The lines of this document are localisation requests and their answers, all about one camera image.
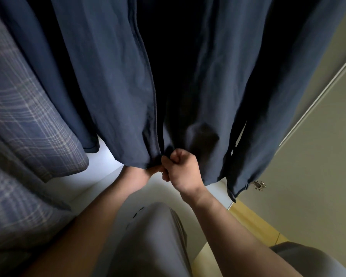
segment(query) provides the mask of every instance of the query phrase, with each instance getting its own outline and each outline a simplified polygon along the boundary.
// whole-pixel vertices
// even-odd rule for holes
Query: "gray pants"
[[[338,261],[317,249],[291,242],[271,249],[304,277],[346,277]],[[175,211],[160,202],[139,210],[115,251],[108,276],[192,276],[186,233]]]

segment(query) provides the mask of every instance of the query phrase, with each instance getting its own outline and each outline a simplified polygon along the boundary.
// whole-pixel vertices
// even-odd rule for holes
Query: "jacket zipper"
[[[140,31],[138,29],[138,24],[137,24],[137,0],[134,0],[134,5],[135,5],[135,13],[134,13],[134,21],[135,21],[135,26],[136,26],[136,32],[137,32],[137,36],[139,37],[139,41],[142,43],[142,47],[143,47],[143,52],[145,54],[148,66],[149,66],[149,70],[150,70],[150,77],[151,77],[151,82],[152,82],[152,88],[154,90],[154,111],[155,111],[155,138],[156,138],[156,149],[157,152],[161,155],[161,150],[160,150],[160,145],[159,145],[159,137],[157,135],[157,102],[156,102],[156,89],[155,89],[155,83],[154,83],[154,76],[152,75],[152,69],[151,69],[151,65],[150,65],[150,60],[149,60],[149,56],[148,56],[148,52],[146,50],[145,44],[143,42],[142,36],[140,34]]]

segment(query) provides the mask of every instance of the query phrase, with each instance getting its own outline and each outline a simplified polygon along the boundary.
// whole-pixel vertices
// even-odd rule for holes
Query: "forearm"
[[[23,276],[68,277],[92,274],[116,214],[131,194],[128,187],[136,181],[124,170],[74,220],[65,233],[30,265]]]
[[[224,277],[300,277],[293,267],[245,229],[209,192],[205,191],[190,205]]]

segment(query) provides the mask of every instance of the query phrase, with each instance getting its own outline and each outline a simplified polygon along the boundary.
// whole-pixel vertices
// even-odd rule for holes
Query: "hand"
[[[135,191],[142,189],[147,184],[152,175],[162,170],[162,165],[154,166],[148,169],[124,166],[118,176],[118,178],[121,180],[117,181],[118,183],[120,183],[119,188],[130,195]]]
[[[208,192],[201,179],[197,159],[193,154],[184,149],[175,149],[171,159],[163,155],[161,163],[164,167],[161,171],[163,180],[171,181],[188,204],[195,204],[203,193]]]

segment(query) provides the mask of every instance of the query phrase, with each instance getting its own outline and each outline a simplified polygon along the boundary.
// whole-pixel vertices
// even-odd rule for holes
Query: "jacket sleeve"
[[[346,0],[273,0],[234,122],[246,121],[237,147],[232,138],[226,163],[233,201],[271,161],[345,11]]]

